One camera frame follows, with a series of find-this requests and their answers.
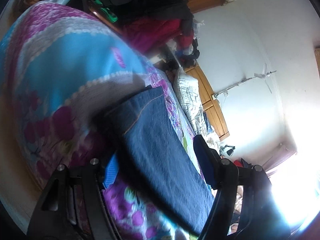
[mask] pile of clothes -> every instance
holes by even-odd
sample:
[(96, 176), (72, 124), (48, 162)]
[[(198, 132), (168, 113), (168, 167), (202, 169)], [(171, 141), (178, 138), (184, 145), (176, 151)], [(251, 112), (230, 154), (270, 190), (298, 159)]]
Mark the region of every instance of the pile of clothes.
[(99, 0), (117, 17), (123, 38), (141, 53), (181, 36), (193, 40), (188, 0)]

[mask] metal bolt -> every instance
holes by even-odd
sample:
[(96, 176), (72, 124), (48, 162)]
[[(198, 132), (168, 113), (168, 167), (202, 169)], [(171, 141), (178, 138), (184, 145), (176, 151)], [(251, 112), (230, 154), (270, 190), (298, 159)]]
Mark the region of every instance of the metal bolt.
[(58, 171), (63, 171), (64, 170), (64, 165), (63, 164), (60, 164), (58, 167), (57, 167), (57, 170)]
[(222, 163), (222, 165), (229, 165), (230, 161), (228, 159), (222, 159), (221, 163)]
[(91, 165), (96, 165), (98, 163), (99, 163), (99, 160), (97, 158), (93, 158), (93, 159), (90, 160), (90, 164)]
[(260, 171), (263, 170), (260, 165), (255, 165), (255, 166), (254, 166), (254, 169), (255, 169), (256, 171), (258, 171), (258, 172), (260, 172)]

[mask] wall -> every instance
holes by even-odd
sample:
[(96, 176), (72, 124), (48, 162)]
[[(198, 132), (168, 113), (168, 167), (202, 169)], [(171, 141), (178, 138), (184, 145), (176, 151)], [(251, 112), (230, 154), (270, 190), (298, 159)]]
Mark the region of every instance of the wall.
[(233, 159), (262, 164), (280, 143), (303, 150), (320, 124), (320, 80), (314, 46), (320, 19), (308, 0), (238, 0), (195, 15), (204, 20), (199, 65), (214, 91), (239, 82), (264, 62), (277, 73), (253, 80), (219, 97), (235, 145)]

